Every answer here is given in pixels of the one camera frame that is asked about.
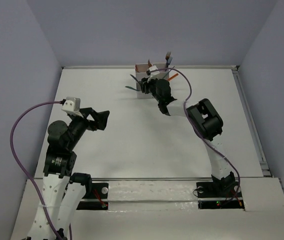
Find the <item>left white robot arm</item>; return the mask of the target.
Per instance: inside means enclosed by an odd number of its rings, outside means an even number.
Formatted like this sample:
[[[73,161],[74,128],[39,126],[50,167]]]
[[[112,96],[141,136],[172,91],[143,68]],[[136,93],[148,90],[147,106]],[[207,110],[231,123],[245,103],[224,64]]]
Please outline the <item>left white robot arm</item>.
[[[90,174],[73,172],[77,155],[73,151],[85,131],[104,130],[110,112],[91,107],[67,111],[69,124],[62,120],[48,127],[48,149],[44,165],[43,201],[39,203],[29,240],[68,238],[69,226],[82,198],[92,193]]]

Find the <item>blue plastic fork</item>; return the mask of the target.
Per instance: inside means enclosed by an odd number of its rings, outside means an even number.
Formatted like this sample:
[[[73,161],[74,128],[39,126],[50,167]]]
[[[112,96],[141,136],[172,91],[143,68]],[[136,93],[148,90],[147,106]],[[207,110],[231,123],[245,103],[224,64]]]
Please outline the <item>blue plastic fork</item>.
[[[172,59],[173,59],[173,57],[170,57],[170,58],[167,59],[167,62],[166,62],[166,67],[167,68],[170,66],[170,64],[172,62]]]

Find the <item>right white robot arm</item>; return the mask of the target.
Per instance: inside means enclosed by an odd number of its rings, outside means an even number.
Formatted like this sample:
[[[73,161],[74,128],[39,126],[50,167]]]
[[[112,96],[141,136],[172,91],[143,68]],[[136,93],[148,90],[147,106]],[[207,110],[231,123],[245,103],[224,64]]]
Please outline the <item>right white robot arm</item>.
[[[229,161],[221,143],[223,121],[210,102],[204,98],[188,106],[171,94],[169,81],[142,78],[137,81],[141,93],[152,95],[158,102],[160,112],[167,116],[186,117],[195,134],[203,141],[211,164],[212,191],[220,198],[232,200],[240,188],[238,170]]]

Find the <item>teal plastic knife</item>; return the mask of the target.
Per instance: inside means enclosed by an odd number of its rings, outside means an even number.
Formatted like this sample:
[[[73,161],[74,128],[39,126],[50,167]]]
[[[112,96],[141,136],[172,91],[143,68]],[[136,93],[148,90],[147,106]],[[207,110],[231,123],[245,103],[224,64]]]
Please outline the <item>teal plastic knife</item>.
[[[133,91],[136,91],[136,92],[139,92],[138,89],[135,89],[135,88],[133,88],[133,87],[131,87],[131,86],[127,86],[127,85],[126,85],[125,88],[130,89],[130,90],[133,90]]]

